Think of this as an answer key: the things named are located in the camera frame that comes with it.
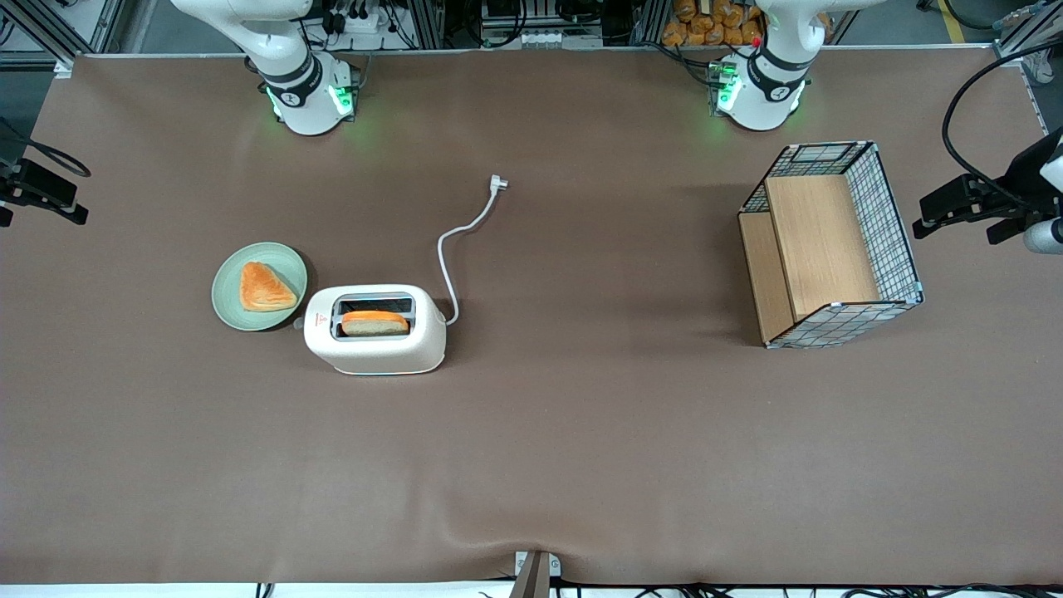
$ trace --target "wire mesh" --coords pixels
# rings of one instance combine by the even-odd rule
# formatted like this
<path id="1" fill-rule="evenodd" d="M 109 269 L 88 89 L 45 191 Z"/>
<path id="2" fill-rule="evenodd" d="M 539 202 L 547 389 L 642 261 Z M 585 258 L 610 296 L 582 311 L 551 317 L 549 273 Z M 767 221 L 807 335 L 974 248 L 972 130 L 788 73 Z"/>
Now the wire mesh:
<path id="1" fill-rule="evenodd" d="M 879 295 L 889 302 L 921 303 L 922 285 L 915 273 L 905 224 L 890 191 L 878 148 L 861 154 L 845 171 Z"/>
<path id="2" fill-rule="evenodd" d="M 760 180 L 740 211 L 767 211 L 767 190 L 764 180 L 771 176 L 803 176 L 841 174 L 871 141 L 805 143 L 788 146 L 775 158 L 767 174 Z"/>
<path id="3" fill-rule="evenodd" d="M 767 343 L 772 349 L 841 345 L 923 303 L 923 285 L 915 271 L 905 224 L 873 141 L 787 147 L 741 211 L 769 210 L 764 181 L 771 176 L 816 174 L 845 175 L 882 301 L 824 306 Z"/>

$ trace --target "white toaster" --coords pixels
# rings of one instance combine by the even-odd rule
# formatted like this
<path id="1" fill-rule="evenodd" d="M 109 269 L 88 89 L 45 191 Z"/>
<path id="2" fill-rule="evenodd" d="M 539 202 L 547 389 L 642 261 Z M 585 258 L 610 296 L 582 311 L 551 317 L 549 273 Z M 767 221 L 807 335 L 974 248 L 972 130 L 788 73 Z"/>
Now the white toaster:
<path id="1" fill-rule="evenodd" d="M 347 337 L 343 314 L 384 311 L 401 315 L 409 332 Z M 334 286 L 310 297 L 303 325 L 306 346 L 342 374 L 394 376 L 432 372 L 443 361 L 446 324 L 432 296 L 408 284 Z"/>

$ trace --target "green plate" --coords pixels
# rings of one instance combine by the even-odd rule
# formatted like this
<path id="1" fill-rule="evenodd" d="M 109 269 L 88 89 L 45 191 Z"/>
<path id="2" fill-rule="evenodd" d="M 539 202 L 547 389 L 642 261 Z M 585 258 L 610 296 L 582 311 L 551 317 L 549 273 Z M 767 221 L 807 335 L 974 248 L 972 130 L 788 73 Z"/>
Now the green plate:
<path id="1" fill-rule="evenodd" d="M 248 261 L 261 261 L 288 285 L 299 301 L 280 312 L 249 312 L 240 305 L 240 271 Z M 290 246 L 280 242 L 256 242 L 229 256 L 218 268 L 210 287 L 210 303 L 221 322 L 236 330 L 266 330 L 296 313 L 306 293 L 306 263 Z"/>

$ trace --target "bread slice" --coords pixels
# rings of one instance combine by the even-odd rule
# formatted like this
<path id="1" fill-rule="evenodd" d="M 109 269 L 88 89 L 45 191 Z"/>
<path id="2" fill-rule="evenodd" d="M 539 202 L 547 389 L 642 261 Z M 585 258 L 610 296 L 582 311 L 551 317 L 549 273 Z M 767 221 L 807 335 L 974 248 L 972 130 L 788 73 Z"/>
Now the bread slice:
<path id="1" fill-rule="evenodd" d="M 240 270 L 240 305 L 249 312 L 280 312 L 296 307 L 299 298 L 272 268 L 248 261 Z"/>
<path id="2" fill-rule="evenodd" d="M 339 326 L 348 337 L 390 337 L 409 334 L 409 323 L 406 319 L 391 312 L 372 310 L 348 312 L 343 314 Z"/>

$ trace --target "wooden panel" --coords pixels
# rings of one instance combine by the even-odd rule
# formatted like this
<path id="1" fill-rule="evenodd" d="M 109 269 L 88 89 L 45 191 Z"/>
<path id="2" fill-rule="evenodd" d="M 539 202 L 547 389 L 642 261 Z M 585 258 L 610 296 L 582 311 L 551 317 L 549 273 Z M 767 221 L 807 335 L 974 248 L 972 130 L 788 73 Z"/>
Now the wooden panel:
<path id="1" fill-rule="evenodd" d="M 836 302 L 879 301 L 845 176 L 775 176 L 765 186 L 794 320 Z"/>
<path id="2" fill-rule="evenodd" d="M 742 229 L 742 244 L 745 245 L 745 260 L 749 264 L 760 338 L 767 343 L 794 325 L 779 244 L 775 240 L 775 226 L 767 211 L 739 213 L 738 222 Z"/>

